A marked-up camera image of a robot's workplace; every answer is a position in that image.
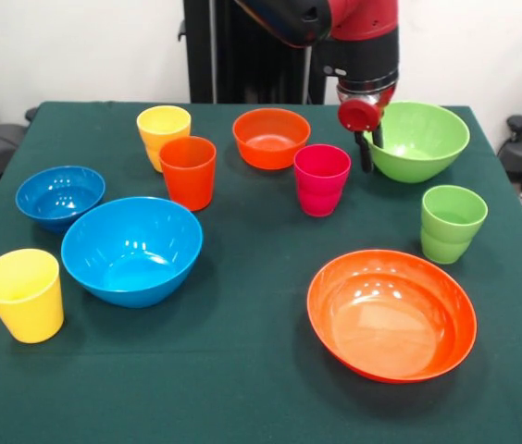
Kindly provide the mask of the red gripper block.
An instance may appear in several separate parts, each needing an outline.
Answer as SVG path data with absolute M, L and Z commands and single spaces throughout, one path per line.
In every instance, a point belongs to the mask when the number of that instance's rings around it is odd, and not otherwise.
M 383 147 L 382 125 L 380 123 L 385 107 L 394 95 L 394 88 L 388 87 L 375 92 L 350 92 L 337 90 L 340 99 L 338 119 L 342 126 L 354 133 L 354 140 L 360 152 L 360 163 L 365 173 L 371 173 L 374 164 L 370 143 L 363 131 L 372 132 L 372 142 Z

